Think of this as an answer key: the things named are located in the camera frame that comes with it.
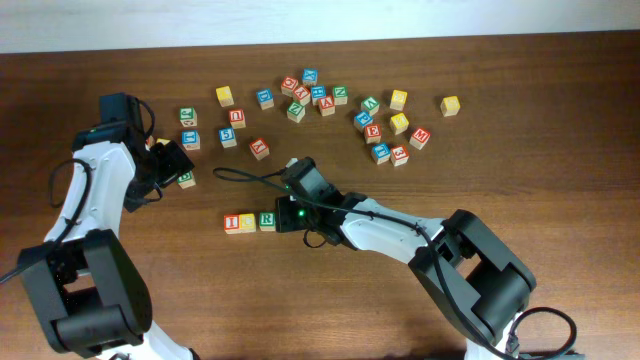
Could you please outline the yellow C block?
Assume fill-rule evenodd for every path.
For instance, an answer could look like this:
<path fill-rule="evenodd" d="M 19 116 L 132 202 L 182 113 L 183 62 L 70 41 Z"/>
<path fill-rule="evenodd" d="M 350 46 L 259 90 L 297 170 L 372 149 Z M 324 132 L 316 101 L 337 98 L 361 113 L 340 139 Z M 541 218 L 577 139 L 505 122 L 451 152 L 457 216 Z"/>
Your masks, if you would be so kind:
<path fill-rule="evenodd" d="M 257 229 L 256 217 L 253 213 L 239 215 L 239 226 L 241 233 L 255 232 Z"/>

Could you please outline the red I block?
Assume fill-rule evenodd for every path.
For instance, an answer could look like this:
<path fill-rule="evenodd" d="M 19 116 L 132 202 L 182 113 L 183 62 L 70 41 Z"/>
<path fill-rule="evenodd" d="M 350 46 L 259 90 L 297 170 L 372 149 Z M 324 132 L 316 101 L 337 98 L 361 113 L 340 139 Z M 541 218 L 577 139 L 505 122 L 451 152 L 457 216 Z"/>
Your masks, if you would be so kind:
<path fill-rule="evenodd" d="M 238 234 L 241 232 L 240 216 L 238 214 L 224 216 L 224 231 L 227 234 Z"/>

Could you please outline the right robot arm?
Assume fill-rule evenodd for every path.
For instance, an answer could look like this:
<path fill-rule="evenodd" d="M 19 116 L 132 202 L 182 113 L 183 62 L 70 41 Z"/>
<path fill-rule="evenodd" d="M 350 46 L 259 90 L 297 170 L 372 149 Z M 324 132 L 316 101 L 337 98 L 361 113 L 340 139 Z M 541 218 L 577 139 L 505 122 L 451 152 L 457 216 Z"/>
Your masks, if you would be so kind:
<path fill-rule="evenodd" d="M 536 279 L 473 213 L 457 210 L 447 219 L 428 219 L 358 193 L 321 206 L 283 196 L 276 201 L 276 230 L 310 230 L 331 245 L 380 253 L 407 265 L 472 343 L 473 358 L 516 355 L 507 332 L 526 309 Z"/>

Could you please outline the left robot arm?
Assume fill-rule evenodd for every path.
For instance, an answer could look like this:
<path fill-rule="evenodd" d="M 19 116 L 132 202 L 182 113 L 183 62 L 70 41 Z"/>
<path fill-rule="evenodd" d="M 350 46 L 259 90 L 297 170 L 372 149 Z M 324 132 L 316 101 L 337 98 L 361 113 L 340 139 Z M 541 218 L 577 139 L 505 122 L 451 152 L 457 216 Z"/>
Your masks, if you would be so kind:
<path fill-rule="evenodd" d="M 76 135 L 73 176 L 44 242 L 18 257 L 22 284 L 49 346 L 100 359 L 194 359 L 153 320 L 149 290 L 119 240 L 123 211 L 150 203 L 194 167 L 180 146 L 146 145 L 124 123 Z"/>

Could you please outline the green R block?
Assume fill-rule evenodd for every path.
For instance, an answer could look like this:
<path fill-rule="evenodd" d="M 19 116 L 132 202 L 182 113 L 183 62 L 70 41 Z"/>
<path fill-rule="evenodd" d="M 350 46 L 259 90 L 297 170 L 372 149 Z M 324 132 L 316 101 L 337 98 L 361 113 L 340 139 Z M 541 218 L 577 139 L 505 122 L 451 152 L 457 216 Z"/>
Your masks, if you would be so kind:
<path fill-rule="evenodd" d="M 259 228 L 261 231 L 276 230 L 276 215 L 274 212 L 261 212 L 259 214 Z"/>

